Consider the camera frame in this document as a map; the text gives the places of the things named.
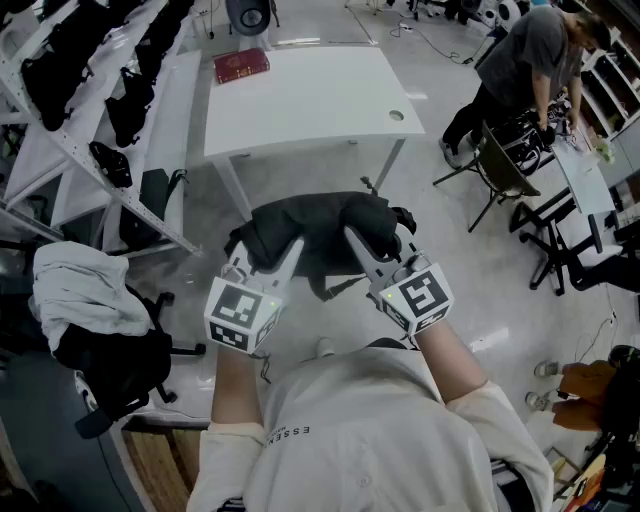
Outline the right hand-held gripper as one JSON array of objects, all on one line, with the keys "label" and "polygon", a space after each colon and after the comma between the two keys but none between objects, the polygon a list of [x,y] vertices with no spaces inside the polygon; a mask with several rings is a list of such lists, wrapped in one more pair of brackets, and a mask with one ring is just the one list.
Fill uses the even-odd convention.
[{"label": "right hand-held gripper", "polygon": [[453,304],[451,288],[438,263],[430,263],[419,251],[414,235],[398,229],[400,261],[378,256],[354,227],[344,235],[366,276],[372,282],[369,295],[379,311],[408,335],[414,336],[446,318]]}]

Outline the black backpack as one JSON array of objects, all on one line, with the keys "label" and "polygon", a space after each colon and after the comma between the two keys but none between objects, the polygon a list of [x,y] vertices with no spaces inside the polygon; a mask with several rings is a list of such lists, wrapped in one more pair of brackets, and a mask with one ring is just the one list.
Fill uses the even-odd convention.
[{"label": "black backpack", "polygon": [[259,271],[275,268],[288,246],[304,240],[294,275],[306,277],[323,302],[353,286],[364,273],[344,236],[344,227],[357,230],[378,257],[395,256],[400,244],[396,227],[415,233],[417,224],[408,210],[392,207],[377,195],[333,192],[297,195],[262,205],[252,218],[232,230],[224,247],[231,256],[242,243],[248,260]]}]

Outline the person's right forearm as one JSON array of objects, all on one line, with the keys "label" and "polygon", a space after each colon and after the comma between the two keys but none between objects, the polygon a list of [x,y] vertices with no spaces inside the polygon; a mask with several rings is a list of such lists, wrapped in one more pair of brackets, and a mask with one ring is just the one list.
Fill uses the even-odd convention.
[{"label": "person's right forearm", "polygon": [[484,369],[446,320],[424,329],[414,338],[445,403],[488,382]]}]

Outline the person's left forearm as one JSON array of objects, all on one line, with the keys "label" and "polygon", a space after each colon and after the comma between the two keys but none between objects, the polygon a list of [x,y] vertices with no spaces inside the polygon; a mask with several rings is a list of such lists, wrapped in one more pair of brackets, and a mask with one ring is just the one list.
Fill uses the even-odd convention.
[{"label": "person's left forearm", "polygon": [[217,424],[263,424],[255,361],[249,355],[218,348],[211,420]]}]

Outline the dark grey upright bag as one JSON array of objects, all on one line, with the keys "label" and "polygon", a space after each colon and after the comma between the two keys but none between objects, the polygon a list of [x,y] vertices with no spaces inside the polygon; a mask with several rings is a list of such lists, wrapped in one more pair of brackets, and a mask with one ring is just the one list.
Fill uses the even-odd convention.
[{"label": "dark grey upright bag", "polygon": [[[163,220],[168,201],[182,180],[188,181],[186,169],[174,170],[171,177],[161,168],[145,171],[139,199],[147,209]],[[119,236],[130,250],[146,249],[161,238],[161,234],[154,227],[126,208],[121,211]]]}]

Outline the white table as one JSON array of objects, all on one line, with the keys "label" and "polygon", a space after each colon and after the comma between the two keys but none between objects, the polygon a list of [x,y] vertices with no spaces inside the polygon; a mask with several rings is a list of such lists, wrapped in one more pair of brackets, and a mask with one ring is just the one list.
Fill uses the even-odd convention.
[{"label": "white table", "polygon": [[376,47],[301,47],[270,51],[266,72],[212,83],[204,157],[245,220],[252,207],[232,158],[326,142],[392,138],[377,177],[381,188],[405,142],[424,127],[399,78]]}]

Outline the black office chair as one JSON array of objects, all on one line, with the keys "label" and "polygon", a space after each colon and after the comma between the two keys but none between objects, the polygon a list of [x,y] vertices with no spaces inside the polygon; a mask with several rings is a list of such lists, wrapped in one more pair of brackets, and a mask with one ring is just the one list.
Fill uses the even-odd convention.
[{"label": "black office chair", "polygon": [[78,372],[88,386],[81,394],[92,396],[95,408],[75,423],[83,439],[93,439],[107,432],[118,420],[149,403],[150,392],[158,392],[166,404],[175,402],[178,395],[166,389],[171,357],[203,356],[206,346],[182,348],[173,344],[171,335],[160,325],[162,308],[171,305],[175,295],[161,293],[155,301],[128,289],[142,302],[152,327],[143,336],[98,334],[85,328],[69,325],[61,337],[53,356],[64,366]]},{"label": "black office chair", "polygon": [[581,214],[574,198],[561,192],[536,209],[520,202],[509,230],[515,232],[527,224],[547,236],[519,234],[521,242],[534,243],[547,256],[543,270],[530,281],[532,290],[555,273],[558,296],[565,293],[565,280],[577,291],[609,284],[640,295],[640,218],[623,227],[616,221],[608,224],[605,217]]}]

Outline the person's white shirt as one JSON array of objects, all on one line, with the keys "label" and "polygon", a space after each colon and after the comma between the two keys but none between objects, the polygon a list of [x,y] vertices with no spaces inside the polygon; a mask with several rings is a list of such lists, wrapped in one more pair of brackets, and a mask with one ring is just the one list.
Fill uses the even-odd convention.
[{"label": "person's white shirt", "polygon": [[187,512],[498,512],[496,461],[550,512],[550,465],[497,385],[444,403],[418,353],[364,348],[273,383],[259,424],[211,424]]}]

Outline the white crumpled cloth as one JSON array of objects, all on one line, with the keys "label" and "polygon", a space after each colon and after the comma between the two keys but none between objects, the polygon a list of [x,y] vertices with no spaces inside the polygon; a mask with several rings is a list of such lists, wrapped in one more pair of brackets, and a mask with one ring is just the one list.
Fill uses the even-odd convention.
[{"label": "white crumpled cloth", "polygon": [[126,287],[129,261],[76,242],[38,248],[31,311],[54,352],[67,329],[143,336],[152,326],[142,301]]}]

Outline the white side desk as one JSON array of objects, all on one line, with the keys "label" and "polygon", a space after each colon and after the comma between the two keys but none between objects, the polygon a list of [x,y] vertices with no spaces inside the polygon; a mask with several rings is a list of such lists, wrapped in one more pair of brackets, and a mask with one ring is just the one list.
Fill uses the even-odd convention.
[{"label": "white side desk", "polygon": [[557,140],[552,152],[581,214],[595,215],[615,209],[596,155],[578,150],[564,140]]}]

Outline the white metal shelf rack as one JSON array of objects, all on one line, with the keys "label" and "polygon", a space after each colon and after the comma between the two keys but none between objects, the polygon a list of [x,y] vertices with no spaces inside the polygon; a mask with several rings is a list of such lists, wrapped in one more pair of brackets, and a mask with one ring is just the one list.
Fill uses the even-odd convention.
[{"label": "white metal shelf rack", "polygon": [[[38,56],[52,27],[64,20],[77,0],[0,0],[0,145],[14,161],[0,178],[0,215],[51,241],[78,235],[107,253],[135,257],[182,248],[195,251],[183,233],[182,180],[160,220],[140,201],[143,173],[164,169],[171,177],[185,169],[188,131],[201,54],[190,50],[186,38],[193,29],[194,4],[184,19],[176,45],[166,55],[156,79],[158,95],[151,103],[136,144],[123,149],[134,164],[131,187],[119,189],[106,178],[86,143],[64,142],[47,133],[35,110],[16,96],[14,79],[25,58]],[[130,250],[119,236],[121,211],[126,208],[154,227],[158,242]]]}]

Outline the wooden board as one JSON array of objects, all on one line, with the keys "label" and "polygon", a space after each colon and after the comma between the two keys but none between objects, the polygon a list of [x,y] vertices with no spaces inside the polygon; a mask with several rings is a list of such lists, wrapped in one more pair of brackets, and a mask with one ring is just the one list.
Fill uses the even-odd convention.
[{"label": "wooden board", "polygon": [[199,472],[200,430],[125,427],[123,440],[156,512],[186,512]]}]

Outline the dark round device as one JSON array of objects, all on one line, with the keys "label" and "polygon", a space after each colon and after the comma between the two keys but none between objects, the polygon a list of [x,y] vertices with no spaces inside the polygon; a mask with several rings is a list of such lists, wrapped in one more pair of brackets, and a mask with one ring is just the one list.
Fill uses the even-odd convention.
[{"label": "dark round device", "polygon": [[230,24],[240,35],[262,34],[271,21],[270,0],[225,0]]}]

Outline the white round helmet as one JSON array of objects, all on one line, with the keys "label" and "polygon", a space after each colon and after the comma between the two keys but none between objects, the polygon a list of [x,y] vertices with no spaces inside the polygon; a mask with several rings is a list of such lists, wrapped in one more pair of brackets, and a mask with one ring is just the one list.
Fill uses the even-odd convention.
[{"label": "white round helmet", "polygon": [[530,7],[530,0],[500,0],[497,6],[497,23],[509,32],[515,23],[529,12]]}]

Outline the row of black bags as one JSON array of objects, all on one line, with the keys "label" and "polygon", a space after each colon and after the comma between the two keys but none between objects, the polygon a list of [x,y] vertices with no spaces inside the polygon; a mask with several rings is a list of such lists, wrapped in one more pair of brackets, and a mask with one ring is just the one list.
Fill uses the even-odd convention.
[{"label": "row of black bags", "polygon": [[157,97],[156,79],[195,0],[77,0],[44,50],[14,74],[17,98],[47,133],[86,143],[119,189],[136,174],[123,149],[137,143]]}]

